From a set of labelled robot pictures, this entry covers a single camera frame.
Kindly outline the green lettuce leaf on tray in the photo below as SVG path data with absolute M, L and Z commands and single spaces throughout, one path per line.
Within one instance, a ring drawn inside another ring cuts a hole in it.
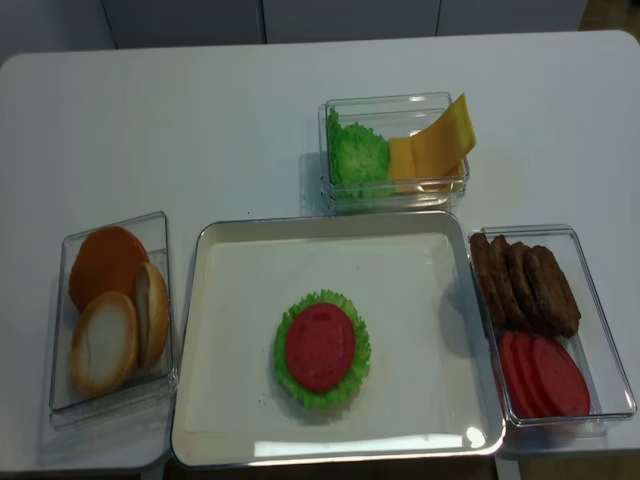
M 355 357 L 349 371 L 334 388 L 315 393 L 299 385 L 286 366 L 285 342 L 288 329 L 296 315 L 305 308 L 326 302 L 339 307 L 351 319 L 355 330 Z M 367 326 L 354 303 L 343 294 L 322 289 L 311 292 L 289 307 L 276 329 L 273 343 L 273 371 L 276 382 L 288 396 L 308 410 L 339 408 L 352 401 L 370 372 L 371 344 Z

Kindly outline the brown patty far left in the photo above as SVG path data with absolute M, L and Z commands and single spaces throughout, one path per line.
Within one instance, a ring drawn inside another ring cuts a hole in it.
M 471 235 L 469 243 L 476 279 L 492 322 L 497 328 L 503 328 L 507 322 L 507 316 L 492 275 L 493 264 L 489 242 L 483 233 L 478 232 Z

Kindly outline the white paper tray liner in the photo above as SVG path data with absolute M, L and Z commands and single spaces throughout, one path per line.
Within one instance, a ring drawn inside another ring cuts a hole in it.
M 214 247 L 187 427 L 304 440 L 487 430 L 460 287 L 441 233 Z M 349 404 L 311 411 L 275 382 L 272 347 L 283 313 L 323 289 L 353 302 L 372 353 Z

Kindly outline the brown patty front right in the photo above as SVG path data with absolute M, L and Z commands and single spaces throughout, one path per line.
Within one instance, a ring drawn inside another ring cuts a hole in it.
M 565 338 L 575 335 L 581 313 L 554 254 L 536 245 L 525 254 L 524 269 L 541 315 L 554 335 Z

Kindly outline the clear bun container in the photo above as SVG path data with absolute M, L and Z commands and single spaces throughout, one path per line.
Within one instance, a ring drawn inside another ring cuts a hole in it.
M 162 274 L 168 289 L 169 328 L 163 354 L 153 368 L 141 369 L 137 357 L 133 371 L 117 390 L 102 396 L 86 397 L 76 390 L 71 377 L 72 335 L 83 312 L 78 311 L 70 298 L 69 276 L 86 237 L 109 226 L 122 227 L 135 235 L 147 252 L 148 262 Z M 122 417 L 136 410 L 153 408 L 173 398 L 178 373 L 170 273 L 168 221 L 162 211 L 72 234 L 63 240 L 56 285 L 56 317 L 48 391 L 49 421 L 54 428 L 80 428 Z

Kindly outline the bun half cut side up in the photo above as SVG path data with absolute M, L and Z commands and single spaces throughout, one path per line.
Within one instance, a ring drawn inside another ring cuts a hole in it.
M 86 397 L 117 390 L 133 371 L 139 351 L 136 309 L 125 294 L 109 291 L 92 300 L 74 328 L 71 377 Z

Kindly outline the clear patty tomato container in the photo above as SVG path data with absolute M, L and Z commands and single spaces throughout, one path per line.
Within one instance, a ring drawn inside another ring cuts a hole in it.
M 555 336 L 548 325 L 547 334 L 516 331 L 504 326 L 497 328 L 491 319 L 473 268 L 469 243 L 469 262 L 474 275 L 478 301 L 483 315 L 486 335 L 501 409 L 506 424 L 513 430 L 537 432 L 545 436 L 577 437 L 598 435 L 612 422 L 632 418 L 637 403 L 613 340 L 606 315 L 595 288 L 592 275 L 576 232 L 568 225 L 534 225 L 519 227 L 485 227 L 472 232 L 483 233 L 489 246 L 493 238 L 503 235 L 509 246 L 522 242 L 530 248 L 540 245 L 548 248 L 563 270 L 581 313 L 579 329 L 565 338 Z M 590 413 L 586 416 L 554 416 L 519 418 L 513 411 L 499 353 L 504 333 L 527 333 L 533 337 L 547 337 L 557 341 L 572 357 L 589 389 Z

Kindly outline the silver metal tray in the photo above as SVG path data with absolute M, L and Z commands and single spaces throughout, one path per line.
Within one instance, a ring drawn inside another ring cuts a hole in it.
M 490 418 L 487 430 L 469 428 L 463 435 L 430 433 L 355 439 L 326 434 L 304 440 L 299 435 L 248 435 L 191 430 L 187 404 L 194 382 L 197 326 L 204 320 L 211 253 L 221 244 L 284 240 L 331 240 L 441 233 L 454 252 L 460 290 L 466 303 L 467 342 L 476 362 L 479 388 Z M 171 430 L 174 456 L 189 467 L 258 465 L 369 460 L 393 457 L 487 455 L 502 444 L 506 426 L 493 375 L 488 342 L 476 297 L 466 248 L 466 236 L 456 217 L 447 212 L 370 214 L 342 217 L 219 222 L 200 234 L 195 253 L 191 298 L 185 327 L 181 373 Z

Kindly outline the tall yellow cheese slice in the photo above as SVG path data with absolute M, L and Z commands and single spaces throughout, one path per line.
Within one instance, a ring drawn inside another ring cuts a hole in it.
M 444 177 L 453 172 L 476 145 L 465 94 L 429 127 L 412 135 L 410 145 L 419 178 Z

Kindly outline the folded yellow cheese slice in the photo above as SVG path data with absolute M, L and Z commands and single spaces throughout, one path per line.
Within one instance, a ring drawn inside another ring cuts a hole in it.
M 388 145 L 390 152 L 390 178 L 394 181 L 414 179 L 416 173 L 410 138 L 390 138 Z

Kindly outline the red tomato slice front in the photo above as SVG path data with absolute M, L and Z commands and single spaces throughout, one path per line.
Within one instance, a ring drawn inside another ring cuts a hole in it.
M 316 303 L 293 319 L 286 336 L 286 366 L 302 387 L 322 393 L 336 387 L 355 357 L 355 330 L 339 307 Z

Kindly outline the brown patty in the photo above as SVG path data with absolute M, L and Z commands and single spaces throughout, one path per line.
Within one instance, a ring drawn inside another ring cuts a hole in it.
M 492 275 L 503 310 L 506 315 L 505 326 L 516 331 L 529 331 L 530 323 L 521 310 L 506 265 L 506 253 L 509 248 L 505 237 L 497 235 L 490 243 Z
M 554 254 L 536 245 L 525 254 L 524 269 L 541 315 L 554 335 L 565 338 L 575 335 L 581 313 Z
M 507 316 L 492 275 L 493 264 L 489 242 L 483 233 L 478 232 L 471 235 L 469 243 L 476 279 L 492 322 L 497 328 L 503 328 L 507 322 Z
M 524 256 L 530 250 L 522 242 L 511 244 L 505 254 L 507 271 L 518 305 L 529 323 L 528 329 L 538 334 L 549 332 L 524 269 Z

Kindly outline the orange top bun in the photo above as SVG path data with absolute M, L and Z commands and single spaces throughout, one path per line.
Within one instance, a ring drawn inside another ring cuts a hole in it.
M 133 299 L 136 269 L 149 257 L 130 231 L 109 226 L 90 233 L 83 241 L 69 276 L 69 295 L 82 313 L 105 292 L 119 292 Z

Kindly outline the green lettuce in container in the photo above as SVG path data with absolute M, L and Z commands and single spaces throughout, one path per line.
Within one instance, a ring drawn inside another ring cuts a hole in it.
M 342 126 L 334 107 L 327 121 L 331 181 L 337 199 L 369 199 L 390 195 L 390 190 L 373 183 L 388 180 L 388 142 L 372 128 L 358 122 Z

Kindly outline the bun half standing upright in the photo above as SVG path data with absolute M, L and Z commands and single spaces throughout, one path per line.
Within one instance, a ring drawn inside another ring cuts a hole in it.
M 138 365 L 153 368 L 163 354 L 169 328 L 169 298 L 160 271 L 145 262 L 136 267 L 135 306 L 139 326 Z

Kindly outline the clear lettuce cheese container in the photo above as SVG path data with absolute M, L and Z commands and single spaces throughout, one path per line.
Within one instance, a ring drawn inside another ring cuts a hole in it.
M 392 138 L 430 126 L 451 104 L 449 93 L 435 92 L 330 100 L 320 105 L 320 191 L 328 208 L 338 214 L 455 209 L 470 178 L 466 159 L 443 177 L 396 178 L 388 163 L 386 178 L 348 183 L 337 180 L 338 167 L 331 153 L 337 134 L 345 129 L 375 146 L 387 146 Z

